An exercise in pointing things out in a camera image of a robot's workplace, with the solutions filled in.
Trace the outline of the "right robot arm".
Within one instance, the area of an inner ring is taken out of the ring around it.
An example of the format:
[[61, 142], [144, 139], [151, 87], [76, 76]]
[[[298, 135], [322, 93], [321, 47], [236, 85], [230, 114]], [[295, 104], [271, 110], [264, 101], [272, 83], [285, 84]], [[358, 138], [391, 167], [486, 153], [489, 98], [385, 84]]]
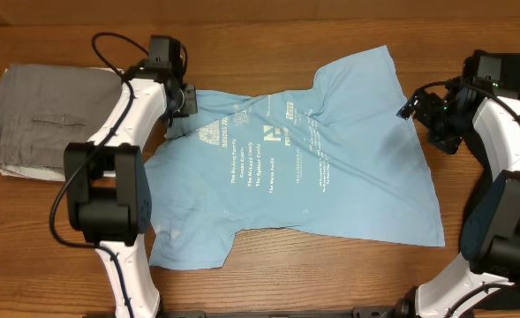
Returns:
[[452, 155], [465, 144], [483, 173], [466, 203], [457, 257], [394, 307], [358, 317], [471, 317], [520, 310], [520, 53], [475, 51], [460, 76], [414, 91], [399, 110]]

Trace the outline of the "light blue printed t-shirt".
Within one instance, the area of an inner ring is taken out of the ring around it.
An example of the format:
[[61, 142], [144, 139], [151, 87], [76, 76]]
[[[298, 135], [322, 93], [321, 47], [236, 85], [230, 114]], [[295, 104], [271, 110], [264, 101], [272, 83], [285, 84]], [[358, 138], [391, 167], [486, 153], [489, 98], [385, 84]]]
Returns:
[[250, 97], [200, 90], [146, 162], [150, 264], [220, 268], [242, 230], [443, 246], [431, 171], [386, 47], [321, 67], [313, 85]]

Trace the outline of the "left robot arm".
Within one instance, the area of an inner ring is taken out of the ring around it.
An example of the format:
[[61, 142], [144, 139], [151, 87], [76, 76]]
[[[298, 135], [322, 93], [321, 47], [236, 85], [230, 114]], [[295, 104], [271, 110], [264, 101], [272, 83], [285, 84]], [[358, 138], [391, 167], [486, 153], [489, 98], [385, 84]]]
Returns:
[[55, 226], [58, 206], [67, 201], [70, 225], [85, 239], [79, 248], [95, 250], [102, 260], [115, 317], [164, 315], [145, 248], [152, 202], [142, 151], [156, 122], [171, 125], [198, 110], [196, 89], [184, 82], [185, 45], [154, 35], [144, 53], [126, 72], [116, 72], [122, 93], [102, 127], [65, 148], [65, 182], [49, 214], [53, 238], [68, 246]]

